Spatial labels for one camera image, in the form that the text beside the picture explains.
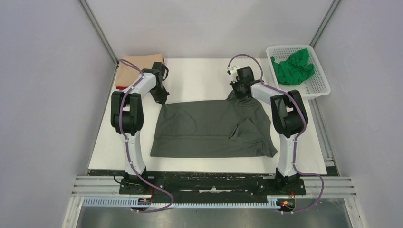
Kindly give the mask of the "dark grey t-shirt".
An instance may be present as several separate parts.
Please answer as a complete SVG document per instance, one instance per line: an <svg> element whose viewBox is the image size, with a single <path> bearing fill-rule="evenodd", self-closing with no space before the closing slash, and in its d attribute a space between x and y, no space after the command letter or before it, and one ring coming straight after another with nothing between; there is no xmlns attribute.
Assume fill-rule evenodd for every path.
<svg viewBox="0 0 403 228"><path fill-rule="evenodd" d="M164 105L150 155L163 158L273 157L271 121L255 98Z"/></svg>

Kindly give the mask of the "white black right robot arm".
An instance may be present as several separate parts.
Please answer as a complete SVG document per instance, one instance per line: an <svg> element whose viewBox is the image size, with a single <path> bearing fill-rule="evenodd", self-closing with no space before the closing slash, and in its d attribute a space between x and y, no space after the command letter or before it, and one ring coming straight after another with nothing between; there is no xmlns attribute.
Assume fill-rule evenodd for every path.
<svg viewBox="0 0 403 228"><path fill-rule="evenodd" d="M227 73L232 77L230 85L237 98L253 97L271 106L272 124L280 139L274 186L277 192L286 194L300 178L296 171L297 140L308 123L301 94L298 90L285 92L254 79L250 67L227 67Z"/></svg>

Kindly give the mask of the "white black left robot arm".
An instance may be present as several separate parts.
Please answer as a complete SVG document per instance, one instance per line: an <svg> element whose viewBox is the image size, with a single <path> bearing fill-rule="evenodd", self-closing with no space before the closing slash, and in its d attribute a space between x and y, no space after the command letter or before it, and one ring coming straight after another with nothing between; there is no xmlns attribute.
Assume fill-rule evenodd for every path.
<svg viewBox="0 0 403 228"><path fill-rule="evenodd" d="M120 59L120 63L137 70L139 77L128 88L112 93L110 122L124 145L126 168L121 183L131 184L132 189L141 194L149 189L140 143L144 125L142 99L151 94L156 103L165 105L169 93L163 81L169 69L163 62L154 62L152 68L142 70L125 59Z"/></svg>

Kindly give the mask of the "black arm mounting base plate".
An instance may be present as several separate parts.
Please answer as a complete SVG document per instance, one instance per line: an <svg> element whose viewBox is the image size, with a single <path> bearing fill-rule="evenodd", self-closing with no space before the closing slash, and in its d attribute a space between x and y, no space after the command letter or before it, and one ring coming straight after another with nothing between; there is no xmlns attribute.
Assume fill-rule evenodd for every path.
<svg viewBox="0 0 403 228"><path fill-rule="evenodd" d="M151 197L153 203L264 203L267 196L291 198L306 194L303 180L275 174L147 171L125 174L119 194Z"/></svg>

